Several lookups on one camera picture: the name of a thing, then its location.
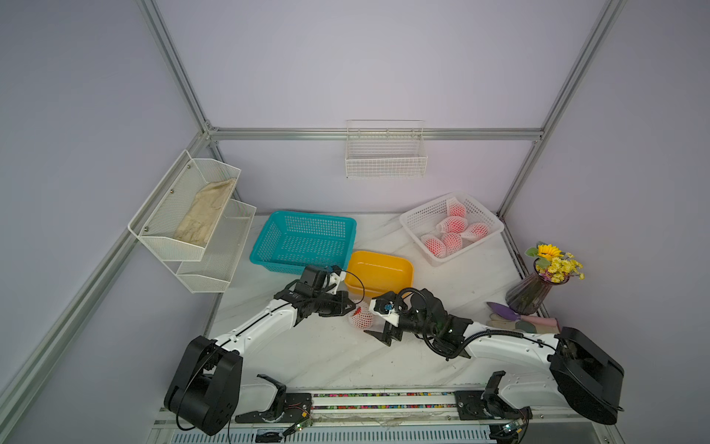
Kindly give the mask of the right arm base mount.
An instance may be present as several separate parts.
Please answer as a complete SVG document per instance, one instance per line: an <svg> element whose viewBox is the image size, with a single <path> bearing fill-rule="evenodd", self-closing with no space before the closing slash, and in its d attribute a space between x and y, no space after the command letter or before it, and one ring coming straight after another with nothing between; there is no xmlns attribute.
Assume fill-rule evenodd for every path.
<svg viewBox="0 0 710 444"><path fill-rule="evenodd" d="M505 433L521 433L530 424L529 407L517 408L499 396L499 386L505 371L494 372L482 390L456 390L455 404L460 420L507 420Z"/></svg>

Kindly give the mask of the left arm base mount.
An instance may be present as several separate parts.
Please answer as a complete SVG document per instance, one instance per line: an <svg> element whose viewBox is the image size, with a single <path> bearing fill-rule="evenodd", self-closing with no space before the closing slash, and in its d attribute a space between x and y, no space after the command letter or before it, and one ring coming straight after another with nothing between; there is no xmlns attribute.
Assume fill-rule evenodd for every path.
<svg viewBox="0 0 710 444"><path fill-rule="evenodd" d="M311 418L312 395L289 392L286 384L259 374L240 387L236 424L297 423Z"/></svg>

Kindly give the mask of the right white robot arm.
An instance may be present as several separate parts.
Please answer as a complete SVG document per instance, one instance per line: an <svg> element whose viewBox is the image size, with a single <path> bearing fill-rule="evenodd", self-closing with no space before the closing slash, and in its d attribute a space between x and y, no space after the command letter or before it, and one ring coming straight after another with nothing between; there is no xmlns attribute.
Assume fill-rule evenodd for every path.
<svg viewBox="0 0 710 444"><path fill-rule="evenodd" d="M621 407L623 367L579 329L525 333L494 329L449 314L427 289L406 288L371 299L369 311L385 323L373 337L390 345L412 333L435 355L492 359L524 368L521 375L495 371L483 401L495 407L567 406L597 424L612 426Z"/></svg>

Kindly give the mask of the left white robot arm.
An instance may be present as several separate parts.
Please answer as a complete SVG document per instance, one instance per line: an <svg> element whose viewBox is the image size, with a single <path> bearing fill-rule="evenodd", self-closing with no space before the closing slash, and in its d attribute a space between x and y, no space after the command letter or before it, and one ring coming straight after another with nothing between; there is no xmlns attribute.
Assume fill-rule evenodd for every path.
<svg viewBox="0 0 710 444"><path fill-rule="evenodd" d="M241 326L213 339L193 339L164 400L177 428L214 436L230 425L240 403L245 358L313 314L342 317L355 311L356 303L339 287L346 276L339 266L307 266Z"/></svg>

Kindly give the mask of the netted red apple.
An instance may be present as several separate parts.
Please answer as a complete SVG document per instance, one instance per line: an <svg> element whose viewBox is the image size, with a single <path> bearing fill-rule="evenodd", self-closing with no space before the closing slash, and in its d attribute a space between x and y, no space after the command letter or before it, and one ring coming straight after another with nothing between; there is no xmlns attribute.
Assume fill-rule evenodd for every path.
<svg viewBox="0 0 710 444"><path fill-rule="evenodd" d="M441 259L447 256L447 247L438 237L426 234L421 238L421 242L433 257Z"/></svg>
<svg viewBox="0 0 710 444"><path fill-rule="evenodd" d="M367 330L373 327L375 318L367 309L359 306L349 317L349 323L360 330Z"/></svg>

